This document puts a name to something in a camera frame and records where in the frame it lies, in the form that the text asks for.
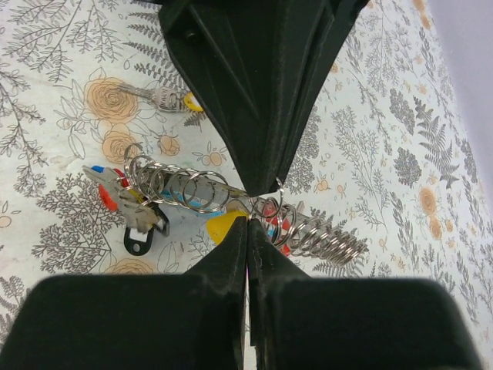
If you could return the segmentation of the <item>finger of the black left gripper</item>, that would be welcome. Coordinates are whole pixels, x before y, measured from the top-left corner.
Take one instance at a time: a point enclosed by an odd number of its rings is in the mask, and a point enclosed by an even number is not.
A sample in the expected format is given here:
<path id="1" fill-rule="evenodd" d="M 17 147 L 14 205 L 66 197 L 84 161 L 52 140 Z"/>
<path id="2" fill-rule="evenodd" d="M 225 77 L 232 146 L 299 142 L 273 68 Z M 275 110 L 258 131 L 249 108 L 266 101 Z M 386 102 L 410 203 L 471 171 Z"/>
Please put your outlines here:
<path id="1" fill-rule="evenodd" d="M 249 195 L 278 189 L 268 142 L 277 1 L 163 1 L 175 67 L 226 144 Z"/>
<path id="2" fill-rule="evenodd" d="M 279 188 L 325 79 L 365 1 L 282 1 L 274 42 L 265 191 Z"/>

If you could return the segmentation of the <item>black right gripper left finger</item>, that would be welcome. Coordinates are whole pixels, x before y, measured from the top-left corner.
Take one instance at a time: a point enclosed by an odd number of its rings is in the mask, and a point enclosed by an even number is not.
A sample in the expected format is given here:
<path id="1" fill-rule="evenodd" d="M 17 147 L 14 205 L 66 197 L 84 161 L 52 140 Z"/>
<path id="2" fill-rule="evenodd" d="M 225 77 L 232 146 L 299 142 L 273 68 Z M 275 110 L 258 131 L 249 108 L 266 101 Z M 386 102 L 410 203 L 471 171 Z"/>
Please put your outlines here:
<path id="1" fill-rule="evenodd" d="M 3 369 L 240 369 L 247 220 L 183 274 L 59 275 L 28 294 Z"/>

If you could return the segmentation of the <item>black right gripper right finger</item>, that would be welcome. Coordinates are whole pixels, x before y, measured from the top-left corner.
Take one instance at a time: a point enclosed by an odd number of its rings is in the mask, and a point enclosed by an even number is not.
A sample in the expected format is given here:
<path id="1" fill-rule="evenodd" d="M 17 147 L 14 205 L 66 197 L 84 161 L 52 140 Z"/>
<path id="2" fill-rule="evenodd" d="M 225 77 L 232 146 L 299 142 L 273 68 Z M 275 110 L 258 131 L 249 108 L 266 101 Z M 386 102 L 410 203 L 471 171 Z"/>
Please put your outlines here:
<path id="1" fill-rule="evenodd" d="M 479 369 L 454 299 L 423 278 L 310 277 L 248 225 L 259 369 Z"/>

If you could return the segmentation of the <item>blue key tag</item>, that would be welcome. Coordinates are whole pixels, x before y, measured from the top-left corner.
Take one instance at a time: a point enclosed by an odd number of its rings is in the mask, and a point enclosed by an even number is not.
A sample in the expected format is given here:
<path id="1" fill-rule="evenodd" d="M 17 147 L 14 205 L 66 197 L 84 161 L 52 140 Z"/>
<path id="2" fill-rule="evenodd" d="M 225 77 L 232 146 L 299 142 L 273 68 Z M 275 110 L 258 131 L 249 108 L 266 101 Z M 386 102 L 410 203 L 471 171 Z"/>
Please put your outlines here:
<path id="1" fill-rule="evenodd" d="M 163 190 L 160 195 L 169 205 L 180 206 L 198 214 L 221 214 L 229 200 L 227 191 L 211 187 L 196 190 Z"/>

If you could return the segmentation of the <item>grey crescent keyring holder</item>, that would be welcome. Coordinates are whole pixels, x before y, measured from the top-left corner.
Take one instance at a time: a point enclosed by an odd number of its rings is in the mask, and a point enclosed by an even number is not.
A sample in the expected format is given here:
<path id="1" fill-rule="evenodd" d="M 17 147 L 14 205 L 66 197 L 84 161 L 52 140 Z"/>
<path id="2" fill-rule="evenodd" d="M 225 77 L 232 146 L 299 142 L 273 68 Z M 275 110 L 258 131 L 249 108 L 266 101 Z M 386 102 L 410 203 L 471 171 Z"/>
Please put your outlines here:
<path id="1" fill-rule="evenodd" d="M 315 257 L 329 264 L 344 266 L 367 252 L 367 245 L 342 224 L 330 218 L 305 216 L 283 198 L 283 189 L 274 197 L 249 197 L 241 189 L 230 186 L 225 177 L 214 171 L 164 164 L 147 156 L 139 144 L 129 145 L 124 152 L 124 174 L 132 189 L 149 203 L 166 204 L 163 190 L 211 187 L 229 193 L 232 200 L 244 203 L 250 220 L 258 220 L 270 243 L 287 256 Z"/>

